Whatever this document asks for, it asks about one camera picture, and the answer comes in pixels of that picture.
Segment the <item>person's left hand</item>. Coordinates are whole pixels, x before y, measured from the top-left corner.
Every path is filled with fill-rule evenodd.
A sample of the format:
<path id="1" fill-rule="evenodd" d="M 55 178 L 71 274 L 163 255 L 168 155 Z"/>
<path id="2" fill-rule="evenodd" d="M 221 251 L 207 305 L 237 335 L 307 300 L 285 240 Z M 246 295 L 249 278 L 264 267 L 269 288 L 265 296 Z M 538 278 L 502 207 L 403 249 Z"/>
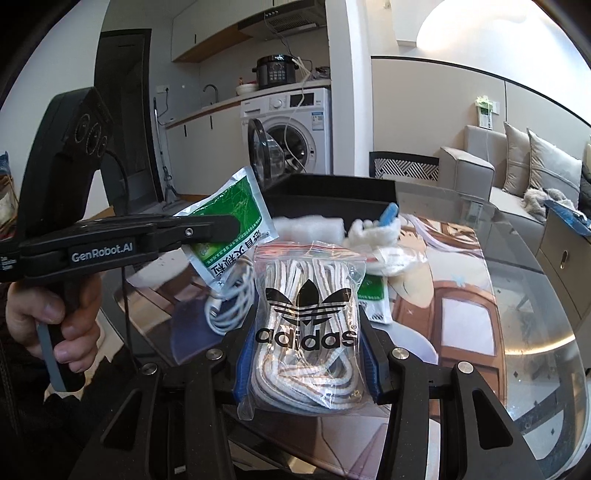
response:
<path id="1" fill-rule="evenodd" d="M 54 347 L 56 360 L 75 373 L 88 370 L 97 355 L 100 330 L 96 317 L 102 302 L 102 278 L 95 274 L 80 287 L 79 307 L 68 314 L 60 297 L 37 287 L 12 283 L 5 318 L 11 337 L 33 356 L 42 356 L 36 327 L 60 327 L 63 340 Z"/>

